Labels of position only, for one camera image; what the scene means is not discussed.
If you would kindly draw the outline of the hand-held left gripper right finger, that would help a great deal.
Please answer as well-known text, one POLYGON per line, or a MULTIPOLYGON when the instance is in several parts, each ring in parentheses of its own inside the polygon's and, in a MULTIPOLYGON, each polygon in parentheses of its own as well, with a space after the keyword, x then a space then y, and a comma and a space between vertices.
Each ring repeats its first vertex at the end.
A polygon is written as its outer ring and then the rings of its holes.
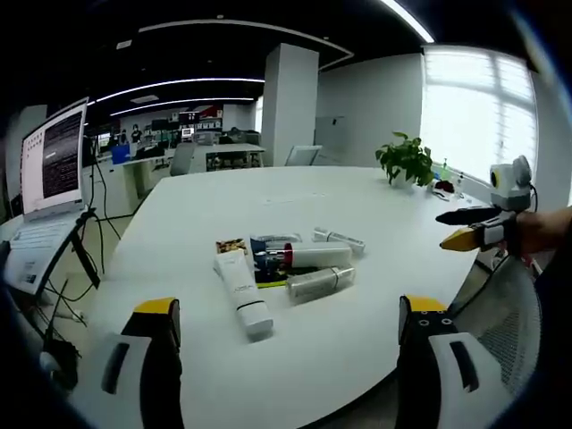
POLYGON ((436 299, 400 297, 398 428, 489 428, 511 402, 501 365, 436 299))

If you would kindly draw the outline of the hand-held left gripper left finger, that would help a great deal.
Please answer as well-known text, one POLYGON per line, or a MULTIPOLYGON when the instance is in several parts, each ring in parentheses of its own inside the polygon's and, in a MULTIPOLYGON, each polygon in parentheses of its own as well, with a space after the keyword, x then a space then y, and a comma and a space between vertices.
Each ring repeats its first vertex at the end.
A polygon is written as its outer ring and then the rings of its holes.
POLYGON ((80 362, 69 401, 89 428, 181 428, 180 301, 136 306, 80 362))

